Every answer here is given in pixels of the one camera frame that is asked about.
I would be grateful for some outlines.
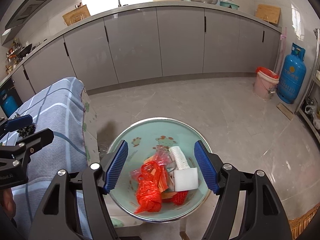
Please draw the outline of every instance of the blue checkered cloth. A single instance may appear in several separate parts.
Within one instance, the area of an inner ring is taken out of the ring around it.
[[[81,102],[83,90],[84,85],[75,77],[64,78],[33,96],[17,110],[20,115],[30,114],[33,117],[36,132],[49,128],[54,133],[51,144],[31,155],[27,173],[29,182],[12,188],[17,206],[14,219],[25,238],[28,238],[39,203],[57,171],[65,169],[71,173],[87,167],[83,135],[85,106]],[[11,132],[1,141],[5,145],[15,145],[20,139],[17,132]],[[81,227],[84,235],[91,238],[82,192],[77,192],[77,196]]]

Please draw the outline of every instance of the kitchen counter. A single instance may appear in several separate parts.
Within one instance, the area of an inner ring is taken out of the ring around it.
[[[53,35],[0,87],[11,77],[20,93],[26,85],[30,93],[38,93],[67,76],[76,76],[87,90],[94,90],[186,74],[254,73],[259,65],[274,68],[280,35],[281,28],[217,5],[187,1],[128,5]],[[22,96],[22,101],[29,96]]]

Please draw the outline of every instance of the woven basket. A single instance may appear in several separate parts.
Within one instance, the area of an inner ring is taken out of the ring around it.
[[[311,219],[314,217],[319,207],[320,203],[315,205],[303,216],[295,218],[294,220],[289,220],[293,240],[295,240],[307,227],[307,225],[310,223]]]

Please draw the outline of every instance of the trash bin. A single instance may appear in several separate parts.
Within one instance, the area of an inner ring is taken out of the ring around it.
[[[113,152],[121,140],[128,142],[129,154],[116,187],[111,190],[110,195],[116,204],[129,215],[154,223],[174,221],[192,213],[209,196],[210,191],[194,156],[194,144],[196,141],[202,140],[208,151],[212,151],[204,137],[190,125],[164,117],[144,119],[124,130],[112,142],[108,153]],[[182,205],[162,203],[159,212],[134,214],[139,206],[135,194],[138,183],[131,179],[130,172],[141,167],[144,160],[152,156],[159,145],[165,147],[179,146],[181,148],[189,166],[198,168],[199,187],[188,192]]]
[[[257,77],[254,83],[253,93],[263,100],[270,100],[275,93],[276,85],[279,83],[279,76],[273,71],[258,67],[256,70]]]

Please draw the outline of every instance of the floor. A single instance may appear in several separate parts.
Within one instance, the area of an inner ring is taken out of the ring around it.
[[[273,183],[289,219],[320,202],[320,153],[309,128],[298,116],[292,121],[276,105],[252,93],[254,78],[215,78],[126,88],[90,96],[98,114],[98,142],[107,150],[130,124],[150,117],[170,117],[199,130],[223,162],[240,171],[262,169]],[[201,239],[217,197],[187,217],[191,240]],[[240,195],[231,237],[238,234],[244,205]],[[118,228],[119,236],[180,239],[180,222]]]

